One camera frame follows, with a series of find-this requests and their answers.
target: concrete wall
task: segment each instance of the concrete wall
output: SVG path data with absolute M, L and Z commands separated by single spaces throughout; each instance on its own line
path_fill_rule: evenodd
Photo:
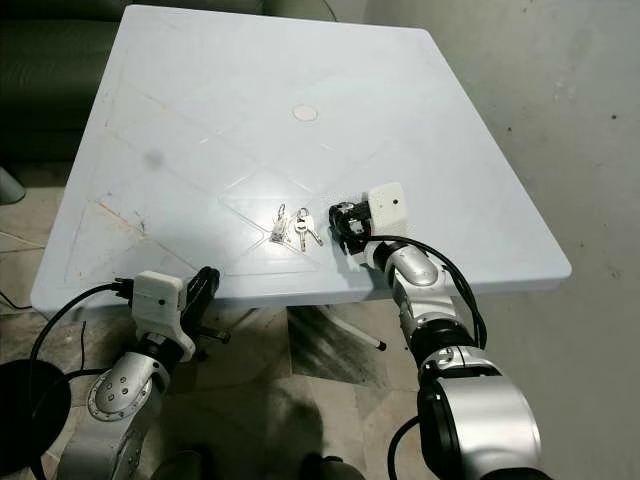
M 640 2 L 369 0 L 365 21 L 431 33 L 573 265 L 480 302 L 549 473 L 640 478 Z

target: silver key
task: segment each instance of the silver key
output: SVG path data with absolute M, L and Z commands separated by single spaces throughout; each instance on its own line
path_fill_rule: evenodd
M 298 233 L 300 237 L 300 250 L 305 252 L 307 250 L 307 242 L 304 237 L 307 234 L 307 222 L 304 219 L 298 217 L 296 218 L 296 223 L 293 225 L 294 230 Z
M 291 218 L 285 213 L 284 203 L 278 208 L 278 218 L 273 222 L 273 230 L 271 231 L 271 241 L 274 243 L 289 242 L 289 223 Z
M 307 232 L 311 234 L 311 236 L 318 243 L 318 245 L 320 246 L 324 245 L 324 243 L 322 243 L 322 239 L 320 238 L 320 235 L 318 235 L 318 232 L 316 232 L 316 227 L 315 227 L 315 223 L 313 222 L 313 217 L 309 215 L 308 211 L 307 211 L 307 215 L 302 217 L 302 220 L 304 220 L 304 223 L 307 226 Z

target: plastic table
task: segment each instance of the plastic table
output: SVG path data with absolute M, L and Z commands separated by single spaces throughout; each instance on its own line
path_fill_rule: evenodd
M 327 212 L 390 181 L 411 236 L 475 291 L 570 274 L 424 30 L 130 6 L 31 301 L 47 314 L 115 276 L 203 265 L 222 272 L 223 306 L 389 296 L 330 240 Z M 325 246 L 270 242 L 281 203 L 309 208 Z

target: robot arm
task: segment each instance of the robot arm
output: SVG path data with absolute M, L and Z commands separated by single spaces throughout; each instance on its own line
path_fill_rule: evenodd
M 329 216 L 344 248 L 385 273 L 400 309 L 419 370 L 427 466 L 441 479 L 548 478 L 538 470 L 540 437 L 531 409 L 479 348 L 484 340 L 474 340 L 458 321 L 445 289 L 447 270 L 411 240 L 402 241 L 405 205 L 400 185 L 388 184 L 369 191 L 361 203 L 331 207 Z
M 229 341 L 228 334 L 199 324 L 218 288 L 217 270 L 205 267 L 188 284 L 155 272 L 119 281 L 128 287 L 122 296 L 131 302 L 138 344 L 91 387 L 88 414 L 62 454 L 58 478 L 131 478 L 170 374 L 193 355 L 193 339 Z

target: dark couch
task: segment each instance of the dark couch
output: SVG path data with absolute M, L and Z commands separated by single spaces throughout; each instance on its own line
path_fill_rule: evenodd
M 73 160 L 133 3 L 335 20 L 324 0 L 0 0 L 0 162 Z

